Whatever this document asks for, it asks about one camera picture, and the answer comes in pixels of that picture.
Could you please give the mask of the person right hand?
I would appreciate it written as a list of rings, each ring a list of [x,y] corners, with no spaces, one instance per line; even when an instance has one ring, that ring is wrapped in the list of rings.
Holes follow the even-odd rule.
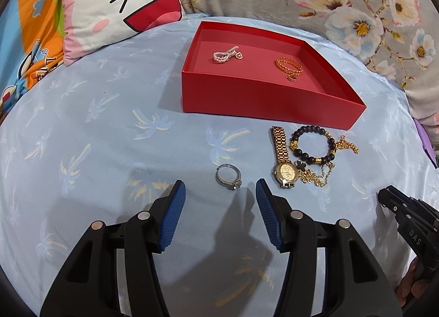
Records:
[[[425,292],[426,288],[429,286],[428,280],[418,280],[415,281],[415,272],[419,266],[419,258],[416,257],[410,264],[406,275],[403,277],[399,286],[395,290],[395,295],[399,301],[401,307],[406,303],[407,297],[412,294],[415,298],[420,298],[420,296]]]

